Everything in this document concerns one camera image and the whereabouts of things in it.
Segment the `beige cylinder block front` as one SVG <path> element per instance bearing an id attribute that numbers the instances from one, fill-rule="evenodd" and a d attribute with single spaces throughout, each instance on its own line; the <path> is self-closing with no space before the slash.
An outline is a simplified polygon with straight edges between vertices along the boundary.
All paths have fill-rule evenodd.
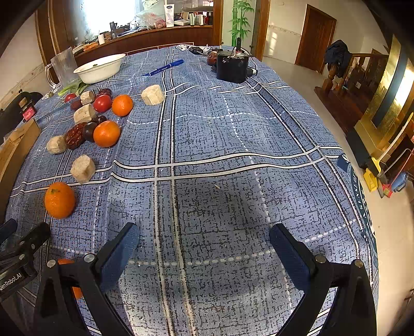
<path id="1" fill-rule="evenodd" d="M 70 173 L 78 183 L 85 184 L 95 173 L 94 161 L 87 155 L 81 155 L 72 163 Z"/>

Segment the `clear plastic pitcher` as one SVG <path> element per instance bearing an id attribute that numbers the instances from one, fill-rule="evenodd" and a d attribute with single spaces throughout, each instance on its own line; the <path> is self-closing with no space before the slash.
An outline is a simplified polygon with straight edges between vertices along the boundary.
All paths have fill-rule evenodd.
<path id="1" fill-rule="evenodd" d="M 45 66 L 44 72 L 48 84 L 52 89 L 56 89 L 60 86 L 62 88 L 65 88 L 68 85 L 79 81 L 79 76 L 74 73 L 77 67 L 78 66 L 72 48 L 69 47 L 68 49 L 63 50 L 50 60 L 50 64 L 47 64 Z M 52 80 L 52 77 L 50 75 L 51 69 L 55 71 L 58 83 L 55 83 Z"/>

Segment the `dark plum small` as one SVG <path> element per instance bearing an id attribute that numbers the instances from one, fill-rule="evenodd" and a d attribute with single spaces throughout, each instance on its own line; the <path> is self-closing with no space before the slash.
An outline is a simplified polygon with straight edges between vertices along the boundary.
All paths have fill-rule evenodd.
<path id="1" fill-rule="evenodd" d="M 94 123 L 100 124 L 100 123 L 103 123 L 104 121 L 107 121 L 107 118 L 103 114 L 97 114 L 92 118 L 91 121 Z"/>

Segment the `wrinkled red date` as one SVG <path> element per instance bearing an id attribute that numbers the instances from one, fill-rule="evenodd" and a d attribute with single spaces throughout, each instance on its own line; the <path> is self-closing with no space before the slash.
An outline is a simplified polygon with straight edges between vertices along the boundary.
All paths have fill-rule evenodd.
<path id="1" fill-rule="evenodd" d="M 64 135 L 64 142 L 68 149 L 74 150 L 85 142 L 83 130 L 86 123 L 79 123 L 69 129 Z"/>

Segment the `orange tangerine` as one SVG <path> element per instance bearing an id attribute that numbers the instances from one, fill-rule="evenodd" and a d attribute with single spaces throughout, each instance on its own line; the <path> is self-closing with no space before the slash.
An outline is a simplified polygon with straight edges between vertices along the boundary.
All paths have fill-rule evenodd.
<path id="1" fill-rule="evenodd" d="M 70 186 L 63 182 L 55 182 L 45 193 L 44 205 L 51 217 L 67 218 L 75 208 L 76 196 Z"/>
<path id="2" fill-rule="evenodd" d="M 57 262 L 58 262 L 59 265 L 67 265 L 67 264 L 73 264 L 74 260 L 70 260 L 70 259 L 67 259 L 67 258 L 60 258 L 60 259 L 57 260 Z M 73 291 L 74 296 L 77 300 L 82 299 L 83 293 L 82 293 L 82 290 L 79 287 L 73 287 L 72 291 Z"/>
<path id="3" fill-rule="evenodd" d="M 133 100 L 128 95 L 119 95 L 112 101 L 112 112 L 116 116 L 127 116 L 133 109 Z"/>
<path id="4" fill-rule="evenodd" d="M 115 145 L 120 135 L 120 126 L 112 120 L 107 120 L 94 129 L 93 140 L 99 147 L 108 148 Z"/>

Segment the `pink labelled black jar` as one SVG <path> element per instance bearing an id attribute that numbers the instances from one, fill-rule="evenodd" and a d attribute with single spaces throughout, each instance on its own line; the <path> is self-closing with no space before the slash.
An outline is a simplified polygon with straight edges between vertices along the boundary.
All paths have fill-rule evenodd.
<path id="1" fill-rule="evenodd" d="M 29 121 L 35 114 L 36 109 L 32 104 L 28 104 L 22 108 L 23 122 Z"/>

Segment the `blue pen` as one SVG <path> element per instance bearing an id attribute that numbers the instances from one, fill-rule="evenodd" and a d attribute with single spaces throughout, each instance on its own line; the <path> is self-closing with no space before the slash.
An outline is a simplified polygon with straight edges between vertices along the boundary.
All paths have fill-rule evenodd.
<path id="1" fill-rule="evenodd" d="M 171 62 L 167 65 L 164 65 L 164 66 L 162 66 L 162 67 L 160 67 L 160 68 L 158 68 L 154 71 L 150 71 L 149 73 L 145 73 L 144 76 L 153 76 L 153 75 L 156 75 L 157 73 L 161 73 L 162 71 L 166 71 L 167 69 L 173 68 L 175 66 L 180 66 L 183 63 L 184 63 L 184 60 L 179 59 L 179 60 Z"/>

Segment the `red radish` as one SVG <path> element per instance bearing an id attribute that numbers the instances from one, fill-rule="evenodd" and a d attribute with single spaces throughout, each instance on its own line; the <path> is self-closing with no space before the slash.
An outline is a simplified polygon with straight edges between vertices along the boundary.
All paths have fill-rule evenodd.
<path id="1" fill-rule="evenodd" d="M 64 102 L 70 102 L 71 100 L 75 99 L 77 97 L 76 94 L 74 93 L 69 93 L 65 98 L 64 98 Z"/>

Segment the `black cylindrical container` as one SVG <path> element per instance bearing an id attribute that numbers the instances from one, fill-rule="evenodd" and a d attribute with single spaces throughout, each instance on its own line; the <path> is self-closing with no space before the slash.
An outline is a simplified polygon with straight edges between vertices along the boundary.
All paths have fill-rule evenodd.
<path id="1" fill-rule="evenodd" d="M 243 83 L 247 78 L 250 53 L 241 47 L 241 37 L 232 50 L 218 51 L 216 78 L 230 83 Z"/>

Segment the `white enamel bowl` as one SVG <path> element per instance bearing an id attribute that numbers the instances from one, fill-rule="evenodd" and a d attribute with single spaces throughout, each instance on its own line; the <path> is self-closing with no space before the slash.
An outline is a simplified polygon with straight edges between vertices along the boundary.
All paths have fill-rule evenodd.
<path id="1" fill-rule="evenodd" d="M 99 83 L 117 74 L 125 57 L 125 53 L 101 57 L 76 68 L 73 74 L 78 75 L 83 83 Z"/>

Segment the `brown cardboard tray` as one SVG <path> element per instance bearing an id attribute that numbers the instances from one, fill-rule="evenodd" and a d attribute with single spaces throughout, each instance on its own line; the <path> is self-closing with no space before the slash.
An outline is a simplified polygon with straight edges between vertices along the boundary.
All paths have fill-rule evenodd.
<path id="1" fill-rule="evenodd" d="M 1 149 L 1 220 L 4 220 L 7 204 L 20 168 L 38 139 L 41 129 L 35 119 L 15 129 Z"/>

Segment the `green leafy vegetable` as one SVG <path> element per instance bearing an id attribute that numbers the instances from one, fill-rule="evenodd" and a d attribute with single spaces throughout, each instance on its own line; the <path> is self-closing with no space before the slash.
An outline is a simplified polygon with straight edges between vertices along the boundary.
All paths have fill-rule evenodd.
<path id="1" fill-rule="evenodd" d="M 83 91 L 89 86 L 89 84 L 84 83 L 83 81 L 79 80 L 77 82 L 71 83 L 70 85 L 67 85 L 66 87 L 62 88 L 57 95 L 59 97 L 66 96 L 68 94 L 75 94 L 77 96 L 80 96 Z"/>

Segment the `blue plaid tablecloth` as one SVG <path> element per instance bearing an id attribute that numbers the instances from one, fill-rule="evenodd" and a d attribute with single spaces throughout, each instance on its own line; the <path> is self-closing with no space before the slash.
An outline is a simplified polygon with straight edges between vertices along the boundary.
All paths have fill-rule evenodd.
<path id="1" fill-rule="evenodd" d="M 331 262 L 362 260 L 376 291 L 375 237 L 352 165 L 301 95 L 257 59 L 249 64 L 257 74 L 234 84 L 176 47 L 126 57 L 93 86 L 133 99 L 127 116 L 105 114 L 121 128 L 110 148 L 85 142 L 50 154 L 47 142 L 73 126 L 73 113 L 62 97 L 37 102 L 41 133 L 6 211 L 18 222 L 12 241 L 50 225 L 36 270 L 97 252 L 132 222 L 138 246 L 108 296 L 136 335 L 274 335 L 302 297 L 269 241 L 282 223 Z M 150 85 L 160 85 L 162 103 L 143 102 Z M 70 173 L 81 155 L 95 164 L 85 184 Z M 55 182 L 75 193 L 67 218 L 45 208 Z"/>

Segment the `black leather sofa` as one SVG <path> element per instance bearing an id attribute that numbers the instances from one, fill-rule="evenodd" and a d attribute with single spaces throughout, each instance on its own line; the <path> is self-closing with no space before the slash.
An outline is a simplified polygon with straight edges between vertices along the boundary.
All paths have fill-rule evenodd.
<path id="1" fill-rule="evenodd" d="M 43 95 L 39 92 L 23 92 L 19 91 L 19 94 L 11 101 L 11 103 L 5 108 L 1 109 L 0 115 L 0 136 L 1 142 L 4 141 L 4 137 L 17 127 L 17 125 L 23 120 L 23 112 L 19 105 L 20 101 L 26 98 L 28 101 L 32 101 L 34 104 L 41 99 Z"/>

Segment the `dark red date back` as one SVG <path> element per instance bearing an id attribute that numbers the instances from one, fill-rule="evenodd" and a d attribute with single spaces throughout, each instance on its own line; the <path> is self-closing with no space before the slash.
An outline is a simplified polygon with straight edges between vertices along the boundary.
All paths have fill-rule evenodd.
<path id="1" fill-rule="evenodd" d="M 98 97 L 101 95 L 107 95 L 109 97 L 112 97 L 112 91 L 109 88 L 103 88 L 97 94 Z"/>

